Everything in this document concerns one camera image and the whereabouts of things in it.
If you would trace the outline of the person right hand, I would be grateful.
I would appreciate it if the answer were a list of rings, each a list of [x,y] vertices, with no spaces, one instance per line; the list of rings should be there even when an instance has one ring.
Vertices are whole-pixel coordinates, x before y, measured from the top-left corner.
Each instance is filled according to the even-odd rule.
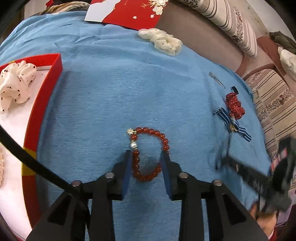
[[[277,222],[276,212],[271,214],[259,214],[257,212],[257,203],[253,203],[250,210],[250,215],[256,220],[268,239],[273,236],[274,228]]]

